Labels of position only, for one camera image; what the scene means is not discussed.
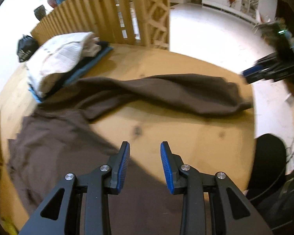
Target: white floor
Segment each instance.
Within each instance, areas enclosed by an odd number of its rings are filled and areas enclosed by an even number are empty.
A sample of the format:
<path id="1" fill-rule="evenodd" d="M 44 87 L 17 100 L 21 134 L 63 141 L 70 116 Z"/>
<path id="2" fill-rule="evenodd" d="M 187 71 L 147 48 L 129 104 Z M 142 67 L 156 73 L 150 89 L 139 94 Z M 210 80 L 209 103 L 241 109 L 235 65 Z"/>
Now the white floor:
<path id="1" fill-rule="evenodd" d="M 195 4 L 171 10 L 170 51 L 195 57 L 235 73 L 253 66 L 272 49 L 253 26 L 232 15 Z"/>
<path id="2" fill-rule="evenodd" d="M 235 73 L 253 66 L 273 52 L 253 26 L 239 18 L 195 4 L 178 4 L 171 10 L 170 51 L 204 60 Z M 258 81 L 252 84 L 255 109 L 255 138 L 271 133 L 286 147 L 294 140 L 294 100 L 284 83 Z M 288 170 L 294 168 L 290 162 Z"/>

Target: wooden railing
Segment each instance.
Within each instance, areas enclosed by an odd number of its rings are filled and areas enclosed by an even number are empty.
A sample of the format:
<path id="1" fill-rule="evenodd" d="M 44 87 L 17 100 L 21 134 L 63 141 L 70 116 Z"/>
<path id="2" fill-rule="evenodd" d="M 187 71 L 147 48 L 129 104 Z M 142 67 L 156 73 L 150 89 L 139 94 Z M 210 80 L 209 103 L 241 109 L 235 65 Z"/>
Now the wooden railing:
<path id="1" fill-rule="evenodd" d="M 66 0 L 31 34 L 40 45 L 59 34 L 93 31 L 110 43 L 168 49 L 169 14 L 169 0 Z"/>

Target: brown towel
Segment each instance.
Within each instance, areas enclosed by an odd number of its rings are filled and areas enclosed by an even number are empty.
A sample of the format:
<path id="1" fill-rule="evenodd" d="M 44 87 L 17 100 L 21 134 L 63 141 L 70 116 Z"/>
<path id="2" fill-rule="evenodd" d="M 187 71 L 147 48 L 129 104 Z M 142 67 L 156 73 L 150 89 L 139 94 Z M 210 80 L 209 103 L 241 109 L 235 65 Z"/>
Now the brown towel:
<path id="1" fill-rule="evenodd" d="M 81 175 L 104 164 L 118 150 L 90 130 L 89 121 L 142 99 L 171 109 L 215 117 L 251 107 L 236 84 L 197 74 L 158 75 L 129 81 L 90 77 L 59 90 L 24 118 L 9 141 L 8 170 L 31 214 L 69 172 Z M 119 196 L 109 196 L 113 234 L 178 234 L 182 197 L 170 195 L 131 160 Z"/>

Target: dark flower pot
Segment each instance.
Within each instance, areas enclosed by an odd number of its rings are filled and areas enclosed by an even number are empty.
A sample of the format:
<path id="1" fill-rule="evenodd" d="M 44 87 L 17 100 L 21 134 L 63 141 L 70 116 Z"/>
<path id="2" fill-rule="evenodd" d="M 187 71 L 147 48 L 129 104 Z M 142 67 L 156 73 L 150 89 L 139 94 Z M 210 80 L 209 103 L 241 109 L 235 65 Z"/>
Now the dark flower pot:
<path id="1" fill-rule="evenodd" d="M 38 8 L 34 9 L 35 17 L 41 21 L 43 17 L 46 15 L 46 9 L 45 6 L 40 5 Z"/>

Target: wooden tabletop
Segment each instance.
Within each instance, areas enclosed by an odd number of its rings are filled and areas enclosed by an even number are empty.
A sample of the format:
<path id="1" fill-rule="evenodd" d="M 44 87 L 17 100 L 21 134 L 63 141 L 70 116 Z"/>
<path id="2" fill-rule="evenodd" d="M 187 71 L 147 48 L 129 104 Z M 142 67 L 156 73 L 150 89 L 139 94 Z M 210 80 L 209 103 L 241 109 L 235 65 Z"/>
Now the wooden tabletop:
<path id="1" fill-rule="evenodd" d="M 250 85 L 245 85 L 239 75 L 213 64 L 159 49 L 118 44 L 113 47 L 115 49 L 86 77 L 100 75 L 131 80 L 177 73 L 220 76 L 237 83 L 241 95 L 252 100 Z M 26 70 L 20 66 L 0 95 L 0 135 L 5 163 L 9 159 L 7 140 L 16 138 L 23 117 L 36 106 L 26 80 Z M 95 121 L 91 127 L 116 147 L 120 147 L 122 141 L 129 141 L 131 157 L 162 182 L 165 178 L 160 143 L 168 141 L 173 153 L 181 155 L 184 163 L 200 172 L 223 171 L 241 190 L 248 183 L 255 150 L 253 109 L 230 117 L 207 119 L 135 101 Z M 19 229 L 28 219 L 5 168 L 1 179 L 0 213 Z"/>

